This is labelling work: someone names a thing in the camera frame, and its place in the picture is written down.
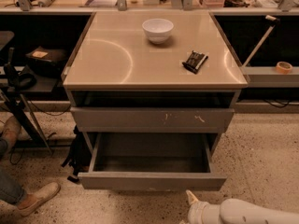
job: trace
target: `jeans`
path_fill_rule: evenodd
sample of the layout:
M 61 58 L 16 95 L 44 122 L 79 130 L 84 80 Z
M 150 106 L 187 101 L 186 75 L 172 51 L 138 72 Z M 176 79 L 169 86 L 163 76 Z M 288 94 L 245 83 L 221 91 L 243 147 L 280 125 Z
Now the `jeans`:
M 0 137 L 0 158 L 7 152 L 7 141 Z M 27 192 L 5 170 L 0 167 L 0 200 L 18 205 L 27 196 Z

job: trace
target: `shoe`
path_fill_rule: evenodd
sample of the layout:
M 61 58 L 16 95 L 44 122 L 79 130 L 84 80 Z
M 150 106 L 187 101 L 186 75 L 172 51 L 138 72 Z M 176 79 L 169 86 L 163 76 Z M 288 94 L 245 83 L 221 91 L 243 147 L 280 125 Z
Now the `shoe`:
M 21 129 L 19 135 L 18 135 L 18 140 L 19 141 L 27 141 L 30 140 L 31 136 L 26 132 L 24 129 Z
M 7 152 L 9 152 L 16 144 L 20 131 L 21 125 L 14 116 L 10 117 L 4 124 L 1 137 L 8 142 Z
M 56 182 L 52 182 L 35 192 L 33 195 L 36 196 L 37 200 L 32 205 L 18 209 L 23 217 L 32 214 L 40 205 L 53 198 L 60 190 L 60 185 Z
M 21 125 L 19 124 L 18 120 L 14 116 L 9 117 L 6 123 L 4 124 L 3 133 L 5 133 L 6 130 L 10 130 L 15 134 L 20 133 Z

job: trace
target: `foot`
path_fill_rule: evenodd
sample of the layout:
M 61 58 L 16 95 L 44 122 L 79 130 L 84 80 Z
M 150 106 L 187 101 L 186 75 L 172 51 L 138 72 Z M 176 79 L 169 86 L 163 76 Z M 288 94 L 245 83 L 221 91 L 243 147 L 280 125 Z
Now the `foot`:
M 7 140 L 7 151 L 10 151 L 16 144 L 20 131 L 21 125 L 14 116 L 10 117 L 4 124 L 1 137 Z
M 21 131 L 18 135 L 18 140 L 19 141 L 27 141 L 27 140 L 30 140 L 30 139 L 31 139 L 31 137 L 28 134 L 28 132 L 26 132 L 24 129 L 21 129 Z
M 17 207 L 24 217 L 32 214 L 41 204 L 53 198 L 60 190 L 60 185 L 56 182 L 49 183 L 34 194 L 28 194 L 27 198 Z

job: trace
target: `tape roll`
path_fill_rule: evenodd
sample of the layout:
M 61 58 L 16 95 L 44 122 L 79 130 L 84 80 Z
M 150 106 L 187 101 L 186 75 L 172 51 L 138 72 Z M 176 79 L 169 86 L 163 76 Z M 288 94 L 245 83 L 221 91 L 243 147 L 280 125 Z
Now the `tape roll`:
M 277 63 L 277 71 L 280 74 L 287 75 L 288 73 L 291 72 L 291 70 L 292 70 L 292 65 L 290 63 L 286 63 L 286 62 Z

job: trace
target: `person's leg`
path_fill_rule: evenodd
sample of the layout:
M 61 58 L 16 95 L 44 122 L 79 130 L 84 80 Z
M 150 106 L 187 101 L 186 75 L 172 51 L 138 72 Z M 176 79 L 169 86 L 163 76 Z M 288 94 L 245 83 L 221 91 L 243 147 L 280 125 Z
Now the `person's leg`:
M 0 137 L 0 158 L 8 153 L 16 144 L 21 125 L 15 117 L 10 117 L 5 123 L 2 136 Z M 22 216 L 33 213 L 38 206 L 54 197 L 60 190 L 56 182 L 49 183 L 34 194 L 27 192 L 0 168 L 0 200 L 16 205 Z
M 16 144 L 20 130 L 21 125 L 19 122 L 14 117 L 10 117 L 5 123 L 2 136 L 0 137 L 0 158 L 8 153 Z M 0 180 L 0 200 L 18 205 L 26 199 L 26 191 L 2 168 L 0 168 Z

